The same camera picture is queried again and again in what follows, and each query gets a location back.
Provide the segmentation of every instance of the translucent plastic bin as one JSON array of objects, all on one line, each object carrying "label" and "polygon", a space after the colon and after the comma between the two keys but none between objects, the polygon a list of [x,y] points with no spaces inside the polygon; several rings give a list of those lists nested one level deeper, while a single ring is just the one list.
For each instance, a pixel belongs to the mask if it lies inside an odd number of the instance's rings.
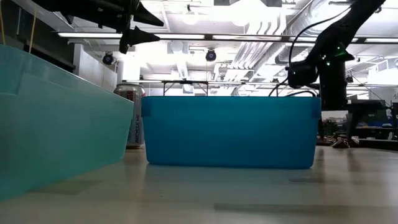
[{"label": "translucent plastic bin", "polygon": [[151,164],[308,169],[320,100],[148,96],[142,116]]},{"label": "translucent plastic bin", "polygon": [[119,161],[133,103],[0,45],[0,200]]}]

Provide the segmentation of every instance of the security camera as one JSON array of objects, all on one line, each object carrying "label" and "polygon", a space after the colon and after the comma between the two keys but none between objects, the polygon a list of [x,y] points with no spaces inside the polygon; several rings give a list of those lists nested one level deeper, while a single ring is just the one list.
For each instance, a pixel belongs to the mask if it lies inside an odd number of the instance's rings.
[{"label": "security camera", "polygon": [[217,58],[217,54],[214,49],[209,49],[206,54],[206,61],[214,62]]},{"label": "security camera", "polygon": [[347,82],[347,83],[353,83],[353,82],[354,82],[353,77],[352,77],[352,76],[347,76],[347,77],[346,77],[346,82]]},{"label": "security camera", "polygon": [[112,65],[114,63],[114,57],[112,52],[106,52],[104,58],[102,58],[102,62],[105,65]]}]

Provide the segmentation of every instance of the ceiling light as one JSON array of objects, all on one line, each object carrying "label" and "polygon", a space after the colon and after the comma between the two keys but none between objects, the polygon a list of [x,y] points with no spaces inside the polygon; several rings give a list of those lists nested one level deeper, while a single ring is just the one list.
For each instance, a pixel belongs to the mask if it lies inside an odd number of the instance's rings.
[{"label": "ceiling light", "polygon": [[282,37],[261,35],[214,35],[215,40],[240,40],[240,41],[280,41]]},{"label": "ceiling light", "polygon": [[[291,37],[289,38],[289,41],[294,41],[296,38],[295,37]],[[309,42],[315,42],[317,41],[316,37],[299,37],[296,41],[309,41]]]},{"label": "ceiling light", "polygon": [[125,80],[127,83],[162,83],[160,80]]},{"label": "ceiling light", "polygon": [[206,52],[207,47],[201,47],[201,46],[189,46],[188,50],[190,52]]},{"label": "ceiling light", "polygon": [[[291,47],[293,43],[286,43],[286,46]],[[294,47],[313,47],[315,43],[295,43]]]},{"label": "ceiling light", "polygon": [[[122,34],[113,33],[90,33],[90,32],[59,32],[60,37],[80,38],[80,39],[120,39]],[[165,40],[203,40],[204,35],[201,34],[155,34]]]},{"label": "ceiling light", "polygon": [[204,40],[205,36],[202,34],[156,34],[161,39],[183,39],[183,40]]},{"label": "ceiling light", "polygon": [[365,43],[398,43],[398,38],[367,38]]},{"label": "ceiling light", "polygon": [[232,23],[236,26],[246,26],[249,23],[249,21],[242,18],[238,18],[234,19]]},{"label": "ceiling light", "polygon": [[82,38],[82,39],[120,39],[122,34],[112,33],[89,33],[89,32],[59,32],[60,37]]},{"label": "ceiling light", "polygon": [[219,84],[219,85],[241,85],[241,82],[208,82],[209,84]]},{"label": "ceiling light", "polygon": [[357,55],[356,58],[360,59],[374,59],[376,57],[379,57],[378,55]]},{"label": "ceiling light", "polygon": [[186,11],[183,15],[182,21],[188,25],[194,25],[198,22],[198,13],[192,11]]}]

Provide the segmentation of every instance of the fluorescent light fixture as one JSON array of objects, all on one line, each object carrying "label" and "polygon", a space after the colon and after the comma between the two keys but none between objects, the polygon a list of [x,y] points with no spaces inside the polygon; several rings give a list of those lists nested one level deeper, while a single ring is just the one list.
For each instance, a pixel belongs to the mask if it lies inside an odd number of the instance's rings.
[{"label": "fluorescent light fixture", "polygon": [[160,80],[126,80],[127,83],[162,83]]},{"label": "fluorescent light fixture", "polygon": [[366,87],[370,87],[370,88],[387,88],[387,87],[394,87],[397,88],[398,85],[386,85],[386,84],[365,84],[363,87],[362,85],[359,84],[348,84],[348,87],[356,87],[356,88],[366,88]]},{"label": "fluorescent light fixture", "polygon": [[360,59],[374,59],[379,57],[378,55],[357,55],[356,58],[360,58]]},{"label": "fluorescent light fixture", "polygon": [[156,34],[161,39],[204,40],[203,34]]},{"label": "fluorescent light fixture", "polygon": [[[286,43],[286,46],[291,47],[293,43]],[[295,43],[294,47],[313,47],[315,43]]]},{"label": "fluorescent light fixture", "polygon": [[202,51],[202,52],[205,52],[205,51],[207,51],[207,47],[201,47],[201,46],[189,46],[188,47],[188,50],[191,50],[191,51]]},{"label": "fluorescent light fixture", "polygon": [[280,41],[282,37],[261,36],[261,35],[214,35],[215,40],[241,40],[241,41]]},{"label": "fluorescent light fixture", "polygon": [[398,38],[367,38],[365,43],[398,43]]},{"label": "fluorescent light fixture", "polygon": [[208,82],[209,84],[219,84],[219,85],[241,85],[242,82]]},{"label": "fluorescent light fixture", "polygon": [[182,21],[187,25],[195,25],[198,20],[198,13],[196,11],[186,11],[182,17]]},{"label": "fluorescent light fixture", "polygon": [[249,23],[249,21],[247,19],[237,18],[234,19],[232,23],[236,26],[246,26]]},{"label": "fluorescent light fixture", "polygon": [[[296,38],[295,37],[290,37],[289,41],[294,41]],[[299,37],[297,41],[309,41],[309,42],[315,42],[317,41],[316,37]]]},{"label": "fluorescent light fixture", "polygon": [[86,32],[59,32],[58,35],[60,37],[66,38],[121,38],[122,34],[112,34],[112,33],[86,33]]},{"label": "fluorescent light fixture", "polygon": [[[89,32],[59,32],[60,37],[66,38],[91,38],[91,39],[120,39],[122,34],[113,33],[89,33]],[[202,34],[156,34],[161,39],[187,39],[187,40],[203,40],[205,36]]]}]

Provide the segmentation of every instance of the aluminum can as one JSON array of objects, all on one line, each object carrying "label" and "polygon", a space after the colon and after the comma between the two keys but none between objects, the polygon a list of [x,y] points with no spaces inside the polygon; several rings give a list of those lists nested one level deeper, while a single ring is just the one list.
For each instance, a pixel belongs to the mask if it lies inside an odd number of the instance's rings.
[{"label": "aluminum can", "polygon": [[120,83],[113,91],[115,94],[134,102],[134,117],[131,120],[127,147],[139,148],[144,144],[144,126],[141,117],[141,101],[145,96],[145,89],[133,83]]}]

